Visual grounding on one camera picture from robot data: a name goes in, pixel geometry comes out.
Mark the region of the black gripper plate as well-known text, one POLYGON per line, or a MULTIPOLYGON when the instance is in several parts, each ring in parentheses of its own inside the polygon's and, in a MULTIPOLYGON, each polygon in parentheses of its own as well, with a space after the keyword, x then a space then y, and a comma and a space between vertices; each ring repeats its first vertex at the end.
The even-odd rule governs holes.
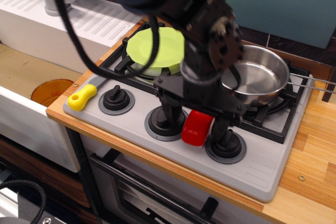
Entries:
POLYGON ((221 82, 219 72, 198 76, 187 63, 180 64, 180 75, 160 76, 154 81, 163 113, 172 127, 182 127, 185 115, 182 106, 215 117, 211 137, 215 146, 237 147, 239 138, 229 130, 230 119, 240 119, 246 106, 221 82))

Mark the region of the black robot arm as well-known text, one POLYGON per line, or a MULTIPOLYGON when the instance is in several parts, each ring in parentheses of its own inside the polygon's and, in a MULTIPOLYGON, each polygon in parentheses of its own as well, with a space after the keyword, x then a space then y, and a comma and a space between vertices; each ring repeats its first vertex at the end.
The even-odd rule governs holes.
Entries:
POLYGON ((240 139, 229 127, 245 109, 220 79, 229 70, 236 83, 241 82, 235 63, 243 56, 243 46, 232 8, 225 0, 119 1, 135 14, 148 15, 152 25, 159 17, 184 34, 181 75, 155 81, 166 119, 174 123, 183 106, 212 115, 211 147, 223 152, 239 149, 240 139))

